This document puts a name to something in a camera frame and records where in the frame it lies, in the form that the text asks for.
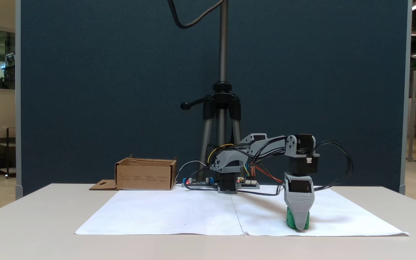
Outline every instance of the green block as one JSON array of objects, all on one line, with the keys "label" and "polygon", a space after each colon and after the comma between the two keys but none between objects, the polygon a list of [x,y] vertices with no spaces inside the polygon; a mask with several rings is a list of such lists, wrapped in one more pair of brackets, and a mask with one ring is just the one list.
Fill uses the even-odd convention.
[{"label": "green block", "polygon": [[[287,208],[287,224],[292,229],[296,229],[296,225],[294,223],[294,217],[293,217],[292,211],[289,208]],[[304,226],[304,229],[308,229],[308,228],[309,228],[309,212],[307,213],[307,220],[306,220],[306,225]]]}]

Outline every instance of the window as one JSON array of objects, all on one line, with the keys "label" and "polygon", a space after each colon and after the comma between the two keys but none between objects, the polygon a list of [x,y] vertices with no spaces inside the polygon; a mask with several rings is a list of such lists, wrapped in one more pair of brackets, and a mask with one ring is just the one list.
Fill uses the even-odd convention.
[{"label": "window", "polygon": [[0,93],[15,92],[15,33],[0,27]]}]

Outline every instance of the red wire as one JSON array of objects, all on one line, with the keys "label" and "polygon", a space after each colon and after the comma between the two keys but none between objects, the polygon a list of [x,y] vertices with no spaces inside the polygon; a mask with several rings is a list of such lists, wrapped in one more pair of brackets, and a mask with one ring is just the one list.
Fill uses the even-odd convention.
[{"label": "red wire", "polygon": [[261,171],[262,173],[266,174],[267,176],[271,177],[272,179],[275,179],[278,182],[282,182],[281,180],[277,179],[276,177],[272,176],[270,173],[266,173],[263,169],[259,168],[258,166],[256,166],[256,168],[258,168],[259,171]]}]

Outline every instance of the white table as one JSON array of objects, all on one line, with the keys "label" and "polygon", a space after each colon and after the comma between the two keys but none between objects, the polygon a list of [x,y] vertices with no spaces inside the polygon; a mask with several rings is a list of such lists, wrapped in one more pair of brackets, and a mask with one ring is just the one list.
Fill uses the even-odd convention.
[{"label": "white table", "polygon": [[332,189],[410,237],[75,235],[116,193],[91,186],[51,184],[1,208],[0,260],[416,259],[416,200],[381,187]]}]

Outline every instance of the open cardboard box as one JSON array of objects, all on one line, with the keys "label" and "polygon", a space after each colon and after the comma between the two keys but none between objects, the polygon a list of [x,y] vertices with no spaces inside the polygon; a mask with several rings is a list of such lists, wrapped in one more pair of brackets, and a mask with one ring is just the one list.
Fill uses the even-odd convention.
[{"label": "open cardboard box", "polygon": [[103,179],[89,190],[160,190],[174,186],[178,158],[138,159],[130,155],[115,164],[115,179]]}]

